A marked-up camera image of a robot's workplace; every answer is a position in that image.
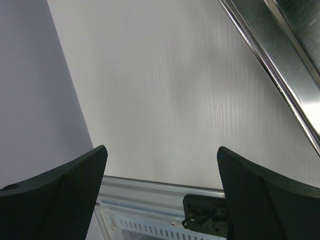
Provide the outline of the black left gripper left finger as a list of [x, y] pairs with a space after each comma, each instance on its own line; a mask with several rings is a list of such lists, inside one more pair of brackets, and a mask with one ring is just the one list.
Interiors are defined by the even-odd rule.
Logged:
[[82, 156], [0, 190], [2, 240], [84, 240], [102, 184], [108, 152]]

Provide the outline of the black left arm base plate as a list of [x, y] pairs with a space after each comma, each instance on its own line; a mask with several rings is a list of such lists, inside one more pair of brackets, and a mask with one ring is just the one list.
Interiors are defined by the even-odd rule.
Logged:
[[185, 229], [227, 238], [229, 211], [225, 198], [188, 194], [182, 204], [185, 216], [182, 226]]

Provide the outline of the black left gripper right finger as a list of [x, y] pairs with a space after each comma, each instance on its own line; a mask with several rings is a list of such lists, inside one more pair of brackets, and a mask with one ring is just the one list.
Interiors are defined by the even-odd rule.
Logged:
[[217, 151], [233, 240], [318, 240], [320, 189]]

